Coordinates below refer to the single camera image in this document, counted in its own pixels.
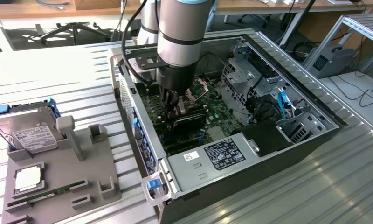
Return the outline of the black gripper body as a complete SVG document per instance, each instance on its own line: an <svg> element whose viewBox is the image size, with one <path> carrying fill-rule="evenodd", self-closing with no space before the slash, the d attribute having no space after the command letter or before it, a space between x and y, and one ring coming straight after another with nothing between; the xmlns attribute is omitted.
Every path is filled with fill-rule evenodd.
<svg viewBox="0 0 373 224"><path fill-rule="evenodd" d="M179 95L184 95L191 87L196 74L197 63L189 66L164 66L157 68L156 80L165 90L175 91Z"/></svg>

